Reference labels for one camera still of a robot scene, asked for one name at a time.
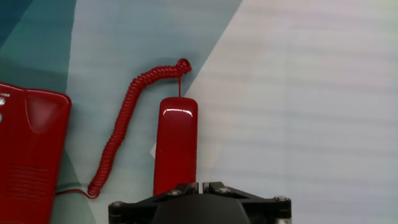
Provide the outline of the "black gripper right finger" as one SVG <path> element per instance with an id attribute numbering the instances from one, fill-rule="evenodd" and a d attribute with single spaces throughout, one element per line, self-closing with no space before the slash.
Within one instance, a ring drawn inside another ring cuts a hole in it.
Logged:
<path id="1" fill-rule="evenodd" d="M 204 182 L 202 190 L 203 194 L 223 196 L 239 202 L 250 223 L 292 224 L 292 201 L 286 196 L 262 198 L 228 187 L 222 182 Z"/>

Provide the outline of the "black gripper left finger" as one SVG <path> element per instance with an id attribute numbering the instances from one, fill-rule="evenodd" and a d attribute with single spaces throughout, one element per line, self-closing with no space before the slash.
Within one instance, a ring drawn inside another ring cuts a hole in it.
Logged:
<path id="1" fill-rule="evenodd" d="M 150 223 L 160 205 L 172 199 L 198 194 L 199 183 L 178 184 L 174 189 L 136 203 L 113 202 L 108 205 L 109 224 Z"/>

